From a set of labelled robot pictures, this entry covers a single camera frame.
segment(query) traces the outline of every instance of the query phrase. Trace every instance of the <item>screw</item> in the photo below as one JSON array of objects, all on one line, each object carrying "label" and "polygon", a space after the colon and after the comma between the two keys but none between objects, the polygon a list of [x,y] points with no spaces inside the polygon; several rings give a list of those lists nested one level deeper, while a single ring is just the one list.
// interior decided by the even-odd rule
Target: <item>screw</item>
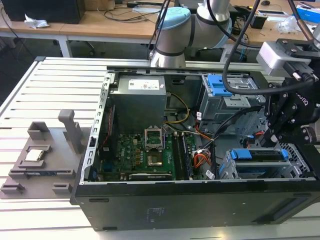
[{"label": "screw", "polygon": [[301,80],[301,76],[300,76],[298,73],[296,73],[296,72],[294,72],[294,73],[292,74],[292,76],[293,76],[295,79],[297,79],[298,81]]}]

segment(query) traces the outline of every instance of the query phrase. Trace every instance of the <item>blue box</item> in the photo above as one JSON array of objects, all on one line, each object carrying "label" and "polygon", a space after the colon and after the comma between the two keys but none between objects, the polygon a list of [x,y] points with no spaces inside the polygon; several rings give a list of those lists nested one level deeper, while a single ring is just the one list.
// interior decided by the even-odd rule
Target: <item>blue box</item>
[{"label": "blue box", "polygon": [[305,8],[302,5],[296,7],[300,17],[304,21],[318,24],[320,22],[320,10],[318,8]]}]

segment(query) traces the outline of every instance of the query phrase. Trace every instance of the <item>white desk leg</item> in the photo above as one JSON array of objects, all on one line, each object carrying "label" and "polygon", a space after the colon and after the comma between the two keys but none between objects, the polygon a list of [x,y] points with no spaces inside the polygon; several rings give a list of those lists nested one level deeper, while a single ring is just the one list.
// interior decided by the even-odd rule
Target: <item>white desk leg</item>
[{"label": "white desk leg", "polygon": [[57,40],[59,41],[62,56],[64,58],[72,58],[72,52],[71,52],[70,44],[69,44],[67,37],[60,36],[59,39],[57,39]]}]

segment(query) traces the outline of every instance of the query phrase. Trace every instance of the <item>black computer case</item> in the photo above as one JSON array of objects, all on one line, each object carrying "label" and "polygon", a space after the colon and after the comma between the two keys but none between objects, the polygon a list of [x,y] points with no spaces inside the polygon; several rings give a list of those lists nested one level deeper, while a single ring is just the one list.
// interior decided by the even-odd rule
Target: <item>black computer case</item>
[{"label": "black computer case", "polygon": [[2,0],[11,21],[29,18],[48,23],[78,24],[85,14],[84,0]]}]

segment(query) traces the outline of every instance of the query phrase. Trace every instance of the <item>wooden desk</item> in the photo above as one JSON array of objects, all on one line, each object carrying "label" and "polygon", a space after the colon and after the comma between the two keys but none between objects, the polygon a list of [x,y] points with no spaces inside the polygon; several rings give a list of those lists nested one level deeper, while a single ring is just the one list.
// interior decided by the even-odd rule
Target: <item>wooden desk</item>
[{"label": "wooden desk", "polygon": [[[129,19],[141,16],[138,12],[128,11],[130,11],[130,9],[115,9],[112,11],[112,13],[115,14],[114,16],[110,13],[107,13],[107,16],[116,19]],[[60,34],[149,40],[155,30],[154,23],[157,20],[156,14],[145,16],[154,23],[148,20],[137,23],[126,23],[107,19],[102,15],[103,13],[104,12],[86,11],[80,24],[65,24],[61,28]]]},{"label": "wooden desk", "polygon": [[[271,11],[284,11],[287,14],[292,14],[291,8],[287,0],[269,0],[269,6],[262,6],[261,4],[258,7],[258,10],[271,10]],[[238,6],[252,6],[254,0],[230,0],[232,5]],[[311,2],[311,5],[315,7],[320,7],[320,2]],[[265,41],[276,41],[277,39],[297,39],[297,40],[306,40],[302,32],[297,33],[287,33],[281,34],[276,29],[277,22],[266,20],[262,29],[254,29],[249,26],[246,31],[250,39],[250,43],[261,44]]]},{"label": "wooden desk", "polygon": [[[262,10],[282,10],[292,14],[287,0],[270,0],[269,6],[259,5]],[[234,6],[252,6],[254,0],[231,0]],[[314,6],[320,7],[320,2],[312,2]],[[128,12],[129,9],[120,8],[112,11],[114,18],[128,19],[139,16],[140,13]],[[149,15],[147,18],[153,22],[156,21],[156,15]],[[25,25],[24,22],[11,22],[6,16],[12,29],[21,38],[53,39],[58,40],[64,57],[72,57],[69,40],[75,41],[94,41],[94,42],[117,42],[117,43],[138,43],[146,44],[152,37],[155,24],[151,21],[136,23],[124,23],[106,19],[97,11],[86,11],[80,24],[49,23],[50,27],[33,29]],[[266,20],[263,29],[248,28],[246,31],[250,43],[261,44],[264,41],[275,41],[279,38],[304,40],[302,32],[280,34],[276,29],[276,22]],[[11,30],[0,17],[0,36],[14,37]]]}]

